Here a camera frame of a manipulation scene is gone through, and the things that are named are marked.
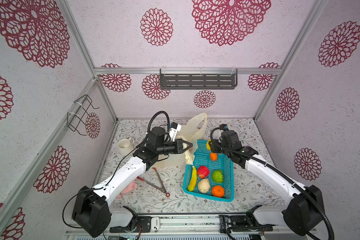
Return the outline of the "yellow round fruit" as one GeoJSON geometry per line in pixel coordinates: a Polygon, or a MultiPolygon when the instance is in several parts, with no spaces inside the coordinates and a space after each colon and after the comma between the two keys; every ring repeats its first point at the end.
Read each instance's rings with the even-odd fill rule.
{"type": "Polygon", "coordinates": [[[207,141],[206,148],[207,148],[208,151],[211,151],[211,140],[207,141]]]}

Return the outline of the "grey wall shelf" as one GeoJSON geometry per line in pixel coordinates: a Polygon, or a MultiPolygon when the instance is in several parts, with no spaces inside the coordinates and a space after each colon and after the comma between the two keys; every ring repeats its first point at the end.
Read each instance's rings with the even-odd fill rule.
{"type": "Polygon", "coordinates": [[[230,74],[170,74],[160,69],[160,87],[163,90],[234,90],[238,75],[230,74]]]}

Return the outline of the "green bumpy fruit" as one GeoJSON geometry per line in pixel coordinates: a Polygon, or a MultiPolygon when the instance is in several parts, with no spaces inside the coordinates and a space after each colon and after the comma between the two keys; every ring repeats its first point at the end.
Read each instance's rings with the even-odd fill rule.
{"type": "Polygon", "coordinates": [[[223,174],[223,171],[221,170],[215,170],[212,174],[212,180],[215,182],[215,183],[223,183],[224,182],[224,174],[223,174]]]}

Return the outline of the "small orange fruit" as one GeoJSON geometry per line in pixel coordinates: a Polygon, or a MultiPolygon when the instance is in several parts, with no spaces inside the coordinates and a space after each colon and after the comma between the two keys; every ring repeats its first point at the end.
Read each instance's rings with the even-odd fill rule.
{"type": "Polygon", "coordinates": [[[217,161],[218,160],[218,154],[216,153],[210,153],[210,160],[211,161],[217,161]]]}

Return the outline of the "pink plush toy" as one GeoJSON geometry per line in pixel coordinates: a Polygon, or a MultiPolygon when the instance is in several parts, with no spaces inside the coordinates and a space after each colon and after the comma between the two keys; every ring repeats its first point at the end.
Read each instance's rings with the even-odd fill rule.
{"type": "Polygon", "coordinates": [[[132,191],[136,190],[138,187],[138,184],[133,181],[131,183],[128,184],[127,187],[125,187],[118,195],[117,195],[117,199],[121,199],[123,195],[127,195],[129,193],[131,193],[132,191]]]}

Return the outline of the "teal plastic basket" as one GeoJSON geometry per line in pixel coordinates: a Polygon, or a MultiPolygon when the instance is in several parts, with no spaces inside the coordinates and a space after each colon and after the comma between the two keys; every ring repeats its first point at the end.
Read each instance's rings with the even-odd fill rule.
{"type": "Polygon", "coordinates": [[[210,160],[210,153],[206,148],[207,141],[205,140],[198,140],[198,149],[195,152],[195,159],[193,165],[186,165],[185,176],[183,180],[183,191],[188,194],[192,195],[196,198],[204,198],[207,200],[219,201],[219,202],[232,202],[234,199],[234,166],[233,162],[225,156],[224,154],[218,154],[217,161],[210,160]],[[188,185],[191,180],[192,175],[192,167],[195,167],[196,170],[200,166],[206,166],[210,170],[210,174],[205,178],[210,181],[211,188],[206,194],[202,194],[198,191],[198,183],[202,180],[201,178],[197,178],[197,184],[193,192],[189,192],[187,190],[188,185]],[[212,180],[212,174],[215,170],[221,170],[224,174],[224,182],[223,183],[215,183],[212,180]],[[219,185],[225,189],[225,196],[223,198],[214,197],[211,194],[211,190],[214,186],[219,185]]]}

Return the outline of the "large orange fruit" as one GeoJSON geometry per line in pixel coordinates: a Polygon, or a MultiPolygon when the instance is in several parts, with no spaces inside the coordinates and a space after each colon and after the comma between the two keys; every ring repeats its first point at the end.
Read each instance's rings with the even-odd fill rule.
{"type": "Polygon", "coordinates": [[[225,189],[222,186],[216,185],[212,188],[211,194],[217,198],[223,198],[225,196],[225,189]]]}

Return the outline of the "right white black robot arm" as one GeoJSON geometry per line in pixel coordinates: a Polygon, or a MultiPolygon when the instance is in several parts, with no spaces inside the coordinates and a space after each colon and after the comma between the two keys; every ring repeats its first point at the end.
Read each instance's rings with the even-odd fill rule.
{"type": "Polygon", "coordinates": [[[210,148],[213,153],[224,154],[233,163],[256,175],[275,190],[287,204],[285,209],[260,206],[252,215],[266,226],[286,226],[299,236],[317,239],[311,233],[323,222],[330,240],[335,239],[334,229],[326,215],[322,191],[314,185],[306,186],[288,177],[269,164],[255,149],[243,146],[238,134],[225,124],[211,130],[210,148]]]}

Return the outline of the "white ceramic mug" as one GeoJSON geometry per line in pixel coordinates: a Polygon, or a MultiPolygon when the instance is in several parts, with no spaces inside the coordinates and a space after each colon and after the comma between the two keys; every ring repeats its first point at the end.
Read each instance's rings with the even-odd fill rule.
{"type": "Polygon", "coordinates": [[[125,138],[118,141],[117,146],[122,157],[127,156],[133,151],[135,148],[134,143],[135,140],[133,138],[125,138]]]}

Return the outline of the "beige pear fruit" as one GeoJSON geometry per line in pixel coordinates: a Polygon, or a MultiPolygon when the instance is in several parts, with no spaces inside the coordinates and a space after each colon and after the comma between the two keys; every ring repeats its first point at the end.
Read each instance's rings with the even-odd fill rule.
{"type": "Polygon", "coordinates": [[[206,194],[211,188],[210,181],[208,179],[202,179],[198,183],[198,191],[202,194],[206,194]]]}

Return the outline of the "yellow banana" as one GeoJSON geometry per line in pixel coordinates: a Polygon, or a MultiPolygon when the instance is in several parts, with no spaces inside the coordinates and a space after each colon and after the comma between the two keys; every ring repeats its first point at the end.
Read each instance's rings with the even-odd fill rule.
{"type": "Polygon", "coordinates": [[[192,175],[191,175],[191,180],[190,180],[190,183],[188,185],[188,188],[187,190],[189,192],[193,192],[195,187],[196,187],[196,184],[197,184],[197,178],[198,178],[198,174],[197,174],[197,170],[196,168],[193,166],[192,167],[192,175]]]}

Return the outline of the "cream plastic bag orange print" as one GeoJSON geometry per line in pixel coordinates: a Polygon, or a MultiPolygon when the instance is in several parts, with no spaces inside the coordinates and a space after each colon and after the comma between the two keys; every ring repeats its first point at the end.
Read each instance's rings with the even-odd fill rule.
{"type": "Polygon", "coordinates": [[[180,164],[193,165],[195,159],[195,152],[198,149],[198,140],[201,140],[206,132],[208,123],[208,115],[201,113],[191,118],[185,125],[182,126],[176,139],[182,139],[193,144],[185,153],[177,155],[169,155],[168,157],[161,155],[159,160],[153,165],[154,168],[165,168],[177,166],[180,164]]]}

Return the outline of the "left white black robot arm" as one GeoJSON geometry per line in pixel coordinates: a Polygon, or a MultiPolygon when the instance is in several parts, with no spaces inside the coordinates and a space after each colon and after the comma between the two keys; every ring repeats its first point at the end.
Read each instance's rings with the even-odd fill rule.
{"type": "Polygon", "coordinates": [[[149,121],[145,138],[127,155],[129,160],[117,166],[115,172],[103,182],[89,188],[82,187],[72,196],[75,201],[72,220],[76,229],[85,230],[91,237],[101,235],[117,217],[110,212],[110,205],[130,183],[159,161],[160,155],[180,155],[193,147],[193,144],[176,137],[181,125],[167,122],[167,127],[152,127],[155,118],[163,114],[159,111],[149,121]]]}

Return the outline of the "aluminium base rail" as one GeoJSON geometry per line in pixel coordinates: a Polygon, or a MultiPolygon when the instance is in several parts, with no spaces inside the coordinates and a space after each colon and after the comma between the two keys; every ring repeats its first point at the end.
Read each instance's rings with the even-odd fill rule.
{"type": "Polygon", "coordinates": [[[98,240],[308,240],[285,226],[260,225],[245,213],[142,214],[127,230],[109,227],[98,240]]]}

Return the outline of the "red bumpy fruit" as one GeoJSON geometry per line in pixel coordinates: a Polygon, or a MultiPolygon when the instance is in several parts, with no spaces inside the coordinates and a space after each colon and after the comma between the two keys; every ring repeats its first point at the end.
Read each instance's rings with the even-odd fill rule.
{"type": "Polygon", "coordinates": [[[197,170],[197,175],[201,179],[205,179],[210,174],[210,170],[206,166],[200,166],[197,170]]]}

